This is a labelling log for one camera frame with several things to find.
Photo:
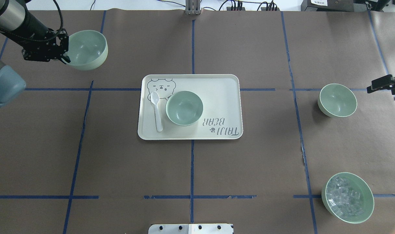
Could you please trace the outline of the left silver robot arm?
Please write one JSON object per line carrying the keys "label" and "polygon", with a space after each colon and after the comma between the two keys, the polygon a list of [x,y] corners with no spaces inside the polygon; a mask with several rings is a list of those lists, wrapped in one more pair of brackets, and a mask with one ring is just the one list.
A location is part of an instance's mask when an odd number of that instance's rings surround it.
{"label": "left silver robot arm", "polygon": [[[0,34],[7,41],[21,46],[22,57],[26,61],[50,62],[58,60],[64,64],[71,62],[67,52],[69,36],[64,28],[64,19],[57,1],[54,4],[60,18],[57,30],[40,22],[27,8],[27,0],[0,0]],[[0,108],[9,104],[26,89],[25,80],[2,60],[0,52]]]}

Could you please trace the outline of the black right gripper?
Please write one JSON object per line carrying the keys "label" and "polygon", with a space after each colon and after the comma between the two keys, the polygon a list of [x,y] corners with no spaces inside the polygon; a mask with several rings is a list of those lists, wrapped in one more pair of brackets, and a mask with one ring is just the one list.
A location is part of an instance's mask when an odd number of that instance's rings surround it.
{"label": "black right gripper", "polygon": [[370,94],[379,90],[391,89],[392,95],[395,95],[395,77],[393,77],[391,74],[388,74],[371,81],[371,85],[367,87],[367,93]]}

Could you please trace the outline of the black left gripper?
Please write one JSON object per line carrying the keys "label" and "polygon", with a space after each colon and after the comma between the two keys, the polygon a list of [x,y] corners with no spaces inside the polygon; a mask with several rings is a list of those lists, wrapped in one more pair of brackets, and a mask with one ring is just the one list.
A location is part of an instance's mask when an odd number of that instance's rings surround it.
{"label": "black left gripper", "polygon": [[66,29],[58,32],[58,35],[42,42],[29,42],[22,49],[22,56],[25,60],[36,62],[50,62],[59,60],[63,64],[71,62],[67,55],[69,49],[69,36]]}

